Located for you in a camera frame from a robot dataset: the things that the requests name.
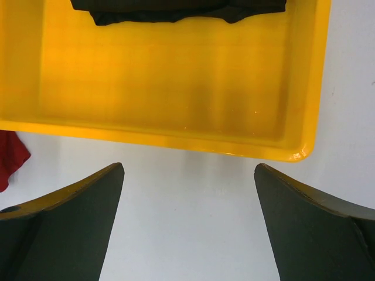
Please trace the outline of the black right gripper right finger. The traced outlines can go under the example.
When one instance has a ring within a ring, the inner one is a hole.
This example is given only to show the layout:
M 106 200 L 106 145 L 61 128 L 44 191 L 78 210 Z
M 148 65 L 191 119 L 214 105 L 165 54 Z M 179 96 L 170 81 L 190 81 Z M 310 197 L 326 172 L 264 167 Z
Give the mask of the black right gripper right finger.
M 254 171 L 281 280 L 374 280 L 374 210 L 267 164 Z

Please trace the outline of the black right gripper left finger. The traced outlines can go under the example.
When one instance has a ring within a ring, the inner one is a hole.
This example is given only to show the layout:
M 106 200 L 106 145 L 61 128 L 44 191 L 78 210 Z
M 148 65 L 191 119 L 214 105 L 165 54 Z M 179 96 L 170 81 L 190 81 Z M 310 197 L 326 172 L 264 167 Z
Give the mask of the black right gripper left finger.
M 98 280 L 123 182 L 113 163 L 1 210 L 1 280 Z

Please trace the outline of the red t shirt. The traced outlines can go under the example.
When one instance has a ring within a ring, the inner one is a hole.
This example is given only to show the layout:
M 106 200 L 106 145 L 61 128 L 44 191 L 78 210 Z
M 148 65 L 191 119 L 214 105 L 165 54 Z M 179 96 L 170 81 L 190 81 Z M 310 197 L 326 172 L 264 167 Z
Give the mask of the red t shirt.
M 14 131 L 1 130 L 1 192 L 9 186 L 9 178 L 31 157 Z

